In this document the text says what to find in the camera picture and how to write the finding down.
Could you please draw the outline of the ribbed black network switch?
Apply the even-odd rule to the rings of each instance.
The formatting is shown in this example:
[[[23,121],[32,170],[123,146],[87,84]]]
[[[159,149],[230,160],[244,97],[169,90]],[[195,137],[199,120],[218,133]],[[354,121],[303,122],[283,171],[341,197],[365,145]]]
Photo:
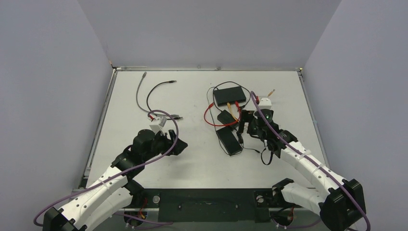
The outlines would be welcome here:
[[[220,128],[216,134],[229,156],[237,155],[242,151],[242,147],[230,127]]]

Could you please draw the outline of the black Mercury switch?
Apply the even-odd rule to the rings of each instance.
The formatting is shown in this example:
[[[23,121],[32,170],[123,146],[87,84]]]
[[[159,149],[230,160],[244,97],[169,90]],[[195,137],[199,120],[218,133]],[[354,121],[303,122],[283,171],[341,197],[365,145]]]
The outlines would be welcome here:
[[[225,89],[215,89],[213,95],[217,106],[225,106],[228,103],[243,103],[247,98],[244,94],[242,87],[230,87]]]

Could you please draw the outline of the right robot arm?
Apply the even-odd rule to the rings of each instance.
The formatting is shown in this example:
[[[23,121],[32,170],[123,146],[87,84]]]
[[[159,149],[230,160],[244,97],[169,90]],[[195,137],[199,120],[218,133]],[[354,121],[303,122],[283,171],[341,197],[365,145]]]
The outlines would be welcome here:
[[[271,155],[291,165],[309,181],[312,188],[303,187],[285,178],[272,186],[272,201],[277,205],[295,204],[319,215],[331,231],[345,231],[360,219],[367,219],[362,185],[355,179],[334,173],[314,157],[310,150],[289,131],[274,123],[273,111],[241,113],[238,133],[247,133],[264,143]]]

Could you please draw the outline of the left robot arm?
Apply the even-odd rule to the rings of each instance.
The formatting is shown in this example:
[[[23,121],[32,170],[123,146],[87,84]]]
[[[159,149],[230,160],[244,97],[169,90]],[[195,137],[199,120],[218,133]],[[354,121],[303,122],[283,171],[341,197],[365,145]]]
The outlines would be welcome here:
[[[62,207],[51,206],[45,212],[42,230],[91,231],[119,209],[140,206],[144,188],[134,177],[154,160],[178,155],[187,147],[174,130],[139,131],[133,143],[89,188],[70,196],[70,201]]]

